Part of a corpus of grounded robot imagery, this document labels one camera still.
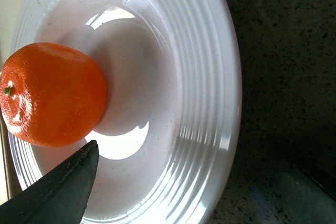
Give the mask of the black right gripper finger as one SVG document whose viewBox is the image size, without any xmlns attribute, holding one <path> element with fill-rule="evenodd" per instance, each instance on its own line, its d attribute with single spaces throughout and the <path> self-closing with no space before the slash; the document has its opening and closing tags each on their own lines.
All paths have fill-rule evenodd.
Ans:
<svg viewBox="0 0 336 224">
<path fill-rule="evenodd" d="M 80 223 L 96 178 L 97 141 L 1 205 L 1 223 Z"/>
</svg>

